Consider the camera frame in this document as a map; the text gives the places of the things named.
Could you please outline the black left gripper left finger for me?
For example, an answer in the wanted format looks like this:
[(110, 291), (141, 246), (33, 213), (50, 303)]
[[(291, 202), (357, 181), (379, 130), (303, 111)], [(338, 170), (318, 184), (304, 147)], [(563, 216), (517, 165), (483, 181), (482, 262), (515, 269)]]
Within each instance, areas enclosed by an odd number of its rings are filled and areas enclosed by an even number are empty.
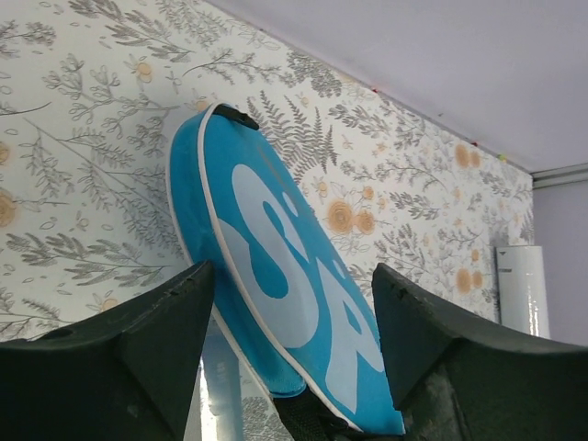
[(34, 341), (1, 345), (4, 440), (180, 440), (214, 298), (211, 263)]

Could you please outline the white shuttlecock tube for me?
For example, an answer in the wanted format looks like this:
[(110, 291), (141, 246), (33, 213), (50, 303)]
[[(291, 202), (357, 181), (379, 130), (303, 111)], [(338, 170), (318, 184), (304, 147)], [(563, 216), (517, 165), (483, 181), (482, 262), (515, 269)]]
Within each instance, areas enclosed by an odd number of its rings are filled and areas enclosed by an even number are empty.
[(535, 245), (496, 248), (501, 324), (550, 338), (543, 250)]

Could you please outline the blue badminton racket cover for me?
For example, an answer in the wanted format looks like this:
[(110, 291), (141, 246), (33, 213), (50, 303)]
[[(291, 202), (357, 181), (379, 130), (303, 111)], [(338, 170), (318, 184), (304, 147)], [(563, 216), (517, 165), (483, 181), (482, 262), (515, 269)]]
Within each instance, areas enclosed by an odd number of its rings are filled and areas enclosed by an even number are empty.
[(166, 186), (187, 260), (214, 266), (213, 318), (291, 436), (402, 436), (374, 312), (258, 124), (224, 103), (188, 119)]

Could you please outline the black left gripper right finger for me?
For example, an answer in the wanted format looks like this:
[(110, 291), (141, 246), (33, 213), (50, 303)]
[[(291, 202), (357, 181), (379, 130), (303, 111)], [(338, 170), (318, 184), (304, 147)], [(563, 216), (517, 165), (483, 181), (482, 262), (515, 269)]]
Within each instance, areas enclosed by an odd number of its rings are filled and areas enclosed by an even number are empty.
[(484, 319), (384, 264), (372, 291), (405, 439), (586, 439), (586, 347)]

